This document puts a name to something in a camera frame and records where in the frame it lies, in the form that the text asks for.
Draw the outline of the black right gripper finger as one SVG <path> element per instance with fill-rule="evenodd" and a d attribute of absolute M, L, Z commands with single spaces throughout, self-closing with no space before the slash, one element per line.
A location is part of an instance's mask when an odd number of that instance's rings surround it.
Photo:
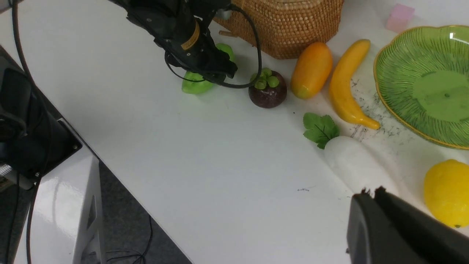
<path fill-rule="evenodd" d="M 379 187 L 351 197 L 352 264 L 467 264 L 468 237 Z"/>

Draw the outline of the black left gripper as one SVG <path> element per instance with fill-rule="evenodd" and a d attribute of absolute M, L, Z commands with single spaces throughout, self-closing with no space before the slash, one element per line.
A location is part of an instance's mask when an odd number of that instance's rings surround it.
<path fill-rule="evenodd" d="M 216 47 L 209 25 L 229 0 L 126 0 L 127 19 L 154 37 L 174 67 L 223 82 L 238 70 L 229 55 Z"/>

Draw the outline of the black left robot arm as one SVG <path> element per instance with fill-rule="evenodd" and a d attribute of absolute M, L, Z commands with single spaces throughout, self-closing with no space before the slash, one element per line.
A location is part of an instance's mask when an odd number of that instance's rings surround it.
<path fill-rule="evenodd" d="M 154 37 L 167 66 L 201 74 L 222 82 L 238 70 L 229 55 L 219 50 L 209 25 L 229 0 L 115 0 L 127 11 L 127 20 Z"/>

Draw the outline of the black robot base unit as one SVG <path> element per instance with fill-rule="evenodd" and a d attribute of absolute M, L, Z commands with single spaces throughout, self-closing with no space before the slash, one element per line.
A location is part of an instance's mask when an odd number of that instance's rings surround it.
<path fill-rule="evenodd" d="M 30 190 L 83 145 L 48 111 L 41 93 L 4 48 L 0 63 L 1 176 Z"/>

